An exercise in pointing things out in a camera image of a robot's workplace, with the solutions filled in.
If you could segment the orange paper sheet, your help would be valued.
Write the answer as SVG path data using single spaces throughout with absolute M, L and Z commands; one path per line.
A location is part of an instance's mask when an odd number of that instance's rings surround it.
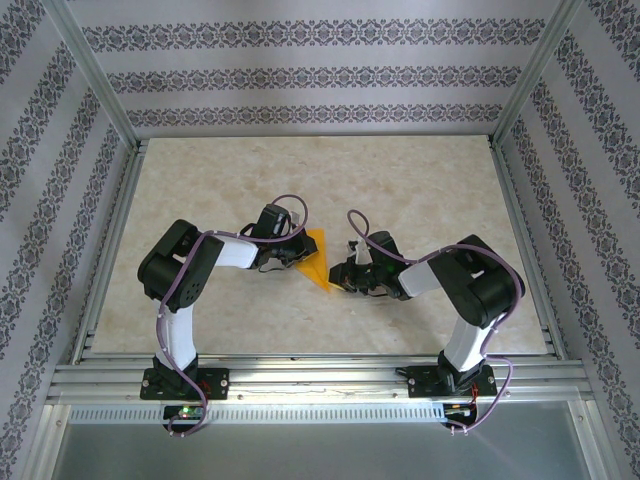
M 307 233 L 316 241 L 318 251 L 313 258 L 302 264 L 295 265 L 295 268 L 316 286 L 329 292 L 331 287 L 329 284 L 325 230 L 316 228 L 308 230 Z

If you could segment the grey metal bottom panel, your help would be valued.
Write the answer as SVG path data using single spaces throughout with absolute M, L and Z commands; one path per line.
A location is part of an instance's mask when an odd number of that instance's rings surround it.
M 575 434 L 448 434 L 434 424 L 72 425 L 52 480 L 591 480 Z

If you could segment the controller board with green light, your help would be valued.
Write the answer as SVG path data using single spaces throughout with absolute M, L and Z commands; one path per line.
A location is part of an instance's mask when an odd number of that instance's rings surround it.
M 163 419 L 177 419 L 182 421 L 199 421 L 204 415 L 201 406 L 166 406 L 163 411 Z

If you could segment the aluminium mounting rail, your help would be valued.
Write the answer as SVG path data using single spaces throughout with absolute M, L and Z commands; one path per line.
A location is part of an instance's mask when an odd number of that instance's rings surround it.
M 408 397 L 399 367 L 434 363 L 429 356 L 202 356 L 205 366 L 229 371 L 231 403 L 381 403 Z M 583 363 L 552 355 L 515 356 L 514 369 L 495 362 L 495 382 L 506 401 L 590 399 Z M 137 404 L 148 356 L 93 356 L 60 365 L 46 394 L 52 405 Z

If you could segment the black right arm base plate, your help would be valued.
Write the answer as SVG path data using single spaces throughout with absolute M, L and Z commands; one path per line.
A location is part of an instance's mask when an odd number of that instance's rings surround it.
M 495 396 L 498 393 L 495 375 L 489 365 L 483 365 L 471 379 L 464 380 L 453 390 L 440 378 L 436 365 L 399 368 L 397 373 L 401 372 L 407 379 L 410 398 L 471 397 L 473 386 L 477 388 L 477 393 L 480 396 Z

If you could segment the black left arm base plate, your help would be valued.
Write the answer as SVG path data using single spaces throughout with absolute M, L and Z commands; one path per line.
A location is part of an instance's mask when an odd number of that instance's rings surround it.
M 230 385 L 229 370 L 222 368 L 199 368 L 192 379 L 207 400 L 226 400 Z M 142 400 L 197 401 L 198 391 L 173 370 L 161 372 L 154 368 L 144 371 L 140 388 Z

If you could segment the aluminium side rail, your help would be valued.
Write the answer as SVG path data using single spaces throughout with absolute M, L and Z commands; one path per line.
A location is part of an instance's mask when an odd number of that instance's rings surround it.
M 536 260 L 533 244 L 528 234 L 525 216 L 523 215 L 516 189 L 510 178 L 509 169 L 500 147 L 493 141 L 491 136 L 488 137 L 488 143 L 528 282 L 528 294 L 532 298 L 535 306 L 541 329 L 549 338 L 548 343 L 550 346 L 548 350 L 557 360 L 566 360 L 567 352 L 565 345 Z
M 129 155 L 121 181 L 115 191 L 112 211 L 108 217 L 108 229 L 97 259 L 93 283 L 82 312 L 80 326 L 72 343 L 73 349 L 70 351 L 68 360 L 70 365 L 79 365 L 82 362 L 86 342 L 95 334 L 148 145 L 148 139 L 141 140 L 136 150 Z

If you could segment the aluminium frame post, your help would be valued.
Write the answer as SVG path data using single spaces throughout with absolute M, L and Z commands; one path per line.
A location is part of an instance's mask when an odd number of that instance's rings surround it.
M 494 150 L 497 150 L 499 146 L 503 144 L 583 1 L 584 0 L 558 1 L 538 43 L 525 64 L 514 91 L 498 117 L 493 133 L 489 136 L 490 144 Z
M 66 0 L 41 0 L 47 14 L 66 43 L 89 86 L 106 110 L 111 123 L 128 148 L 137 150 L 140 138 L 98 62 Z

